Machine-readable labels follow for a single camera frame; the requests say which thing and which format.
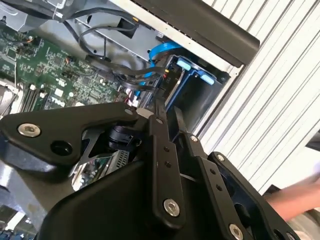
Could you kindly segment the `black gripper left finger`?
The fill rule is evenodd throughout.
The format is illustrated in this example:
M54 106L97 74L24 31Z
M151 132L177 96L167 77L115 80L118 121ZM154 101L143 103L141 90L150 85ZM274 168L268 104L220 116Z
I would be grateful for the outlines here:
M5 187L37 229L58 202L81 190L71 184L77 166L117 150L131 153L130 164L145 165L152 218L168 229L183 227L176 146L163 103L155 105L148 117L115 102L23 112L1 120L0 162L12 169Z

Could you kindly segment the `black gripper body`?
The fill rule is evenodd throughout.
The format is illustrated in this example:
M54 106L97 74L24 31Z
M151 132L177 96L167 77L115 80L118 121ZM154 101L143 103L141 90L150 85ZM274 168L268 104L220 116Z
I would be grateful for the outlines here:
M45 217L39 240L223 240L203 188L180 177L186 222L178 230L157 223L147 195L147 170L131 163L59 201Z

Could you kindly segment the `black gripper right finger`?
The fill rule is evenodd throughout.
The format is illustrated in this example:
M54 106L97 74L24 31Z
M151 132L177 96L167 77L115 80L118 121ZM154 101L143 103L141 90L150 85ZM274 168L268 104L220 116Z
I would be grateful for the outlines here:
M174 107L180 173L195 181L191 210L209 240L297 240L298 235L220 152L206 154Z

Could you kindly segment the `person's hand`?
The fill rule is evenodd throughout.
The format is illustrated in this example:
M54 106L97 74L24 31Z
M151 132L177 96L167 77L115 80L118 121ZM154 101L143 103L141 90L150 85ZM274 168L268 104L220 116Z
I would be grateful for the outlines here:
M264 198L287 222L320 206L320 174L311 175Z

